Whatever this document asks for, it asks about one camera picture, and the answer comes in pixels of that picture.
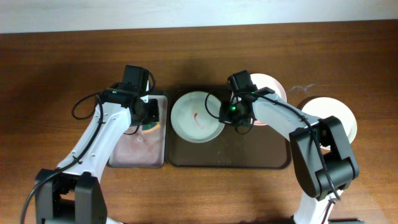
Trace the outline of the orange green sponge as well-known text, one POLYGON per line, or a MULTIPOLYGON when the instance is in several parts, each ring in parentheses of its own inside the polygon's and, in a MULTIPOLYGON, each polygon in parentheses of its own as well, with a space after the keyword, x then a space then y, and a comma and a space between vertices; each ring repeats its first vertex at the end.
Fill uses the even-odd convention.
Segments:
POLYGON ((158 129, 160 129, 160 124, 159 122, 153 122, 153 123, 149 123, 149 124, 143 124, 142 125, 142 132, 149 134, 149 133, 154 133, 156 132, 158 129))

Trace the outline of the pink plate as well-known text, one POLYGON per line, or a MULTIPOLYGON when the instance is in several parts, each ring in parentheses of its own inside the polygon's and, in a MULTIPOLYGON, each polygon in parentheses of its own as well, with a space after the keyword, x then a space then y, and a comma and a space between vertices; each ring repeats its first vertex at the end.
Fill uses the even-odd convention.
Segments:
MULTIPOLYGON (((257 89, 267 87, 271 90, 275 91, 274 95, 266 95, 272 100, 277 100, 278 102, 287 102, 286 92, 283 86, 272 76, 265 75, 262 73, 253 73, 251 74, 251 80, 253 84, 257 86, 257 89)), ((252 103, 254 118, 256 121, 254 122, 255 126, 265 126, 271 122, 273 126, 275 121, 272 121, 272 115, 276 114, 277 105, 272 106, 270 101, 267 101, 263 98, 258 98, 255 102, 252 103)))

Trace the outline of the pale green plate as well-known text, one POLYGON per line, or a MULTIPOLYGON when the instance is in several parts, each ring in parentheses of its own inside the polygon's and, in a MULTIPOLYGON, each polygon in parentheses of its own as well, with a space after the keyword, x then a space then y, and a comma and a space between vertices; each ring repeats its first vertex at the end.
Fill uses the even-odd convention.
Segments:
POLYGON ((213 140, 224 129, 218 121, 221 101, 204 91, 186 93, 172 107, 170 121, 174 131, 182 139, 192 143, 213 140))

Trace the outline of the white plate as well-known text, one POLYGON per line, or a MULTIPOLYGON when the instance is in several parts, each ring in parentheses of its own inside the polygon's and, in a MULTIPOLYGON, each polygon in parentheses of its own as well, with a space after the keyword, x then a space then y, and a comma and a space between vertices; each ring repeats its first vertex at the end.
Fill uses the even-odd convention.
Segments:
POLYGON ((344 127, 349 143, 354 141, 358 131, 357 120, 353 112, 343 102, 330 97, 317 97, 305 103, 302 111, 319 118, 330 116, 338 118, 344 127))

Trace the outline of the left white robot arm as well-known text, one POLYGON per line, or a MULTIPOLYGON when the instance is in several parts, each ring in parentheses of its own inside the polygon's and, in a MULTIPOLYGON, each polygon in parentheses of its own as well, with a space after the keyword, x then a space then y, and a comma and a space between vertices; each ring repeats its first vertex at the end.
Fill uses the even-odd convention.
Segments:
POLYGON ((42 169, 30 197, 37 223, 114 223, 108 216, 100 180, 121 136, 132 122, 159 119, 155 99, 124 107, 98 101, 93 119, 71 153, 56 169, 42 169))

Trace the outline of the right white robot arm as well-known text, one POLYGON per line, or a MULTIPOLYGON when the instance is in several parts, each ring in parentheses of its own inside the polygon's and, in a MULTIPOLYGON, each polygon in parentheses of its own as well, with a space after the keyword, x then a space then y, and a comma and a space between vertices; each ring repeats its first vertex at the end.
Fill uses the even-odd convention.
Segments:
POLYGON ((290 143, 295 176, 303 190, 293 223, 328 223, 334 204, 359 175, 358 162, 342 122, 319 118, 270 90, 236 91, 222 102, 219 121, 235 128, 268 124, 290 143))

